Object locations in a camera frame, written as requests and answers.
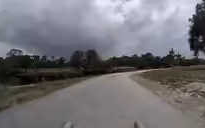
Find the roadside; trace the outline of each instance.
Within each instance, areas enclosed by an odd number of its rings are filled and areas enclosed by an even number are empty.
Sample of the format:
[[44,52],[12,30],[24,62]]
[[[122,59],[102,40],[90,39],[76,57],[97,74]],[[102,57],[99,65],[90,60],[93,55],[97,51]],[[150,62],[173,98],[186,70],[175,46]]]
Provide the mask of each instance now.
[[205,68],[176,68],[131,78],[191,118],[205,124]]
[[28,86],[0,88],[0,111],[21,104],[36,98],[43,97],[59,89],[71,86],[78,82],[89,79],[90,77],[79,77],[61,81],[43,82]]

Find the sky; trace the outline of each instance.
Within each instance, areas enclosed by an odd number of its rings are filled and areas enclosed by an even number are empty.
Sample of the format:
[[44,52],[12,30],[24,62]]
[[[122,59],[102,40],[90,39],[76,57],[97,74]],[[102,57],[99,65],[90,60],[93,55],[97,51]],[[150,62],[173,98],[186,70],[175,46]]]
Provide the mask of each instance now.
[[190,57],[188,19],[198,0],[0,0],[0,56],[69,57],[95,49],[103,58],[166,55]]

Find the dry grass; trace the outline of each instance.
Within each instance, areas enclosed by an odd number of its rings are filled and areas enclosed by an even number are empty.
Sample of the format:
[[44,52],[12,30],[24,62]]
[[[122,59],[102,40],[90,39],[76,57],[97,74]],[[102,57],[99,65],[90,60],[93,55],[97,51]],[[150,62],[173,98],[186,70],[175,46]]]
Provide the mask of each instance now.
[[193,82],[205,83],[205,66],[156,70],[141,74],[142,77],[163,85],[178,87]]
[[20,104],[48,95],[56,90],[68,87],[88,78],[89,77],[75,78],[63,81],[44,82],[37,84],[36,86],[1,89],[0,111],[9,108],[15,104]]

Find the overcast sky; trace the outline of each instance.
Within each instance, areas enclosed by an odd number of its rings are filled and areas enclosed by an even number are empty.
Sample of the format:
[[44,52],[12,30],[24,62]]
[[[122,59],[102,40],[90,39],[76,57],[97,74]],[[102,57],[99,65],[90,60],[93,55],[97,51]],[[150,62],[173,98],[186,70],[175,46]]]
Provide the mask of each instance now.
[[0,56],[11,48],[68,57],[96,49],[102,57],[173,47],[191,56],[188,18],[198,0],[0,0]]

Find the asphalt road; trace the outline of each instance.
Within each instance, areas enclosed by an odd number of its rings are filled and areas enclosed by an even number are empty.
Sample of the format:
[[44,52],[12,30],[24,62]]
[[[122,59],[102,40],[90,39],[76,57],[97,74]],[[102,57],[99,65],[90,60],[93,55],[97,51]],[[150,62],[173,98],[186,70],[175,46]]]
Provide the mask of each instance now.
[[0,113],[0,128],[199,128],[129,78],[132,73],[93,78]]

